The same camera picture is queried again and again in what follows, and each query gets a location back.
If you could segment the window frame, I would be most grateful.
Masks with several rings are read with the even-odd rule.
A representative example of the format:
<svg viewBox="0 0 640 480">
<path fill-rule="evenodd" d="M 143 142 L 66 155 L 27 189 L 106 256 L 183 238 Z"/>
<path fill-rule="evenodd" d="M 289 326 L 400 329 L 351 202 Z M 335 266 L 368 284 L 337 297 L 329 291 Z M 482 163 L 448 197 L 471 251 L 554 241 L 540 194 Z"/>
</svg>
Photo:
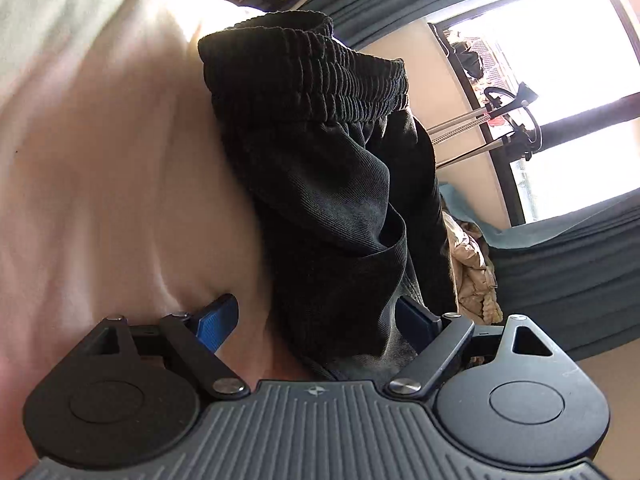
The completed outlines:
<svg viewBox="0 0 640 480">
<path fill-rule="evenodd" d="M 625 0 L 502 0 L 450 18 L 440 30 L 483 60 L 483 78 L 470 81 L 480 104 L 489 86 L 513 90 L 526 82 L 537 92 L 529 109 L 544 138 L 529 160 L 497 150 L 458 162 L 446 170 L 447 183 L 468 192 L 480 177 L 476 164 L 505 166 L 527 222 L 638 188 L 638 105 L 613 125 L 570 125 L 639 91 L 639 31 Z"/>
</svg>

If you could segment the black pants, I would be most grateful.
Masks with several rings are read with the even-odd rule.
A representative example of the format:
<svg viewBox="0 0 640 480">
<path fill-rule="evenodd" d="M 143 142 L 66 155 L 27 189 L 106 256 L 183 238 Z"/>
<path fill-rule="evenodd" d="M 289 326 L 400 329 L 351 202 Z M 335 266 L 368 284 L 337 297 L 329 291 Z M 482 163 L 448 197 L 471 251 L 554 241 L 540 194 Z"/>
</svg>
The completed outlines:
<svg viewBox="0 0 640 480">
<path fill-rule="evenodd" d="M 404 63 L 343 46 L 314 11 L 251 18 L 198 54 L 262 230 L 280 336 L 320 376 L 387 382 L 416 356 L 398 300 L 456 305 L 434 148 Z"/>
</svg>

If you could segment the right teal curtain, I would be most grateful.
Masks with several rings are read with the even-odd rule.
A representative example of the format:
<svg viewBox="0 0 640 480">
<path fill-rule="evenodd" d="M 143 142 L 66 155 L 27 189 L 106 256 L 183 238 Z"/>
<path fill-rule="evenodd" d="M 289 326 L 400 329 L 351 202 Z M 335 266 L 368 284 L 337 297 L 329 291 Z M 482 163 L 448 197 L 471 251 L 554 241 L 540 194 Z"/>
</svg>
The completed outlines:
<svg viewBox="0 0 640 480">
<path fill-rule="evenodd" d="M 639 193 L 499 230 L 452 185 L 450 214 L 475 223 L 495 266 L 498 303 L 525 314 L 579 361 L 639 337 Z"/>
</svg>

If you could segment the pastel bed sheet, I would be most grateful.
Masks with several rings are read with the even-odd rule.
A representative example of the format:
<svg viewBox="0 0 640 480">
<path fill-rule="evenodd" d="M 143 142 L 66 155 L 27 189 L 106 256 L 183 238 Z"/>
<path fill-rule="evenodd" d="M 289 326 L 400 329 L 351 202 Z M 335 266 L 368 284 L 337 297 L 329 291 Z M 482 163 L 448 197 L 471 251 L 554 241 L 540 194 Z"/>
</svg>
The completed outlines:
<svg viewBox="0 0 640 480">
<path fill-rule="evenodd" d="M 224 0 L 1 0 L 1 474 L 35 452 L 32 388 L 107 315 L 154 323 L 230 292 L 220 358 L 309 379 L 270 315 L 253 207 L 228 164 L 201 37 Z"/>
</svg>

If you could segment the silver tripod stand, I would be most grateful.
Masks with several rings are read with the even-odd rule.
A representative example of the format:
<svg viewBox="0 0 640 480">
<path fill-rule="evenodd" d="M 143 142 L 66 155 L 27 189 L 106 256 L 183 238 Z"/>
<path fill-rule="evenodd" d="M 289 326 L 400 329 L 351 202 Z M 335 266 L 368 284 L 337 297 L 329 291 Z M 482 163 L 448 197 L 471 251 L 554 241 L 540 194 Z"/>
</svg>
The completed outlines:
<svg viewBox="0 0 640 480">
<path fill-rule="evenodd" d="M 510 160 L 529 160 L 533 154 L 541 151 L 544 140 L 541 126 L 529 109 L 538 99 L 535 91 L 520 82 L 515 93 L 505 88 L 486 87 L 484 98 L 484 106 L 427 128 L 426 132 L 434 146 L 474 128 L 497 127 L 498 134 L 492 134 L 489 140 L 477 148 L 438 162 L 437 169 L 503 148 Z"/>
</svg>

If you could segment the beige puffer jacket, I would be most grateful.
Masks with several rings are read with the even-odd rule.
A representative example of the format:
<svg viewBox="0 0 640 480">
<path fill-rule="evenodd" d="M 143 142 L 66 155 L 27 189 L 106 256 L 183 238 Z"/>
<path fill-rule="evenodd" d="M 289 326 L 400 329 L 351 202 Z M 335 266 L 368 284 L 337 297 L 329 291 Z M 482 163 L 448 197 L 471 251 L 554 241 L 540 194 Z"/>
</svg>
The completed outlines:
<svg viewBox="0 0 640 480">
<path fill-rule="evenodd" d="M 498 304 L 495 266 L 480 228 L 473 222 L 459 222 L 447 211 L 442 218 L 447 229 L 458 312 L 476 324 L 500 324 L 503 312 Z"/>
</svg>

